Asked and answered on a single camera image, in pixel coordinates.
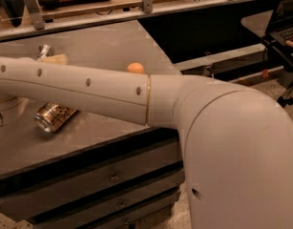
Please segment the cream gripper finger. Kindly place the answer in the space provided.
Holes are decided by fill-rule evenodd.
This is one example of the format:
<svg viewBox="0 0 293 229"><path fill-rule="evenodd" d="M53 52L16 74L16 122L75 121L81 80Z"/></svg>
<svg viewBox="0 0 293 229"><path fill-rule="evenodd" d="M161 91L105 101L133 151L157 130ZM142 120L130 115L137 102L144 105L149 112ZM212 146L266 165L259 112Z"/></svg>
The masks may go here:
<svg viewBox="0 0 293 229"><path fill-rule="evenodd" d="M65 54L57 54L53 56L40 58L39 61L44 63L67 65L69 59Z"/></svg>

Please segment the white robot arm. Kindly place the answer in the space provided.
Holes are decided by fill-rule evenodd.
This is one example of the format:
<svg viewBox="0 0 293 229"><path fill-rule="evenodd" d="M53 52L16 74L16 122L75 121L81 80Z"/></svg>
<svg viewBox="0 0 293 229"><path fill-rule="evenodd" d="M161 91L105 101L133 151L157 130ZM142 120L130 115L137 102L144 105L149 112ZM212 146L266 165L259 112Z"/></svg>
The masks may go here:
<svg viewBox="0 0 293 229"><path fill-rule="evenodd" d="M177 130L193 229L293 229L293 120L266 94L205 76L7 57L0 93Z"/></svg>

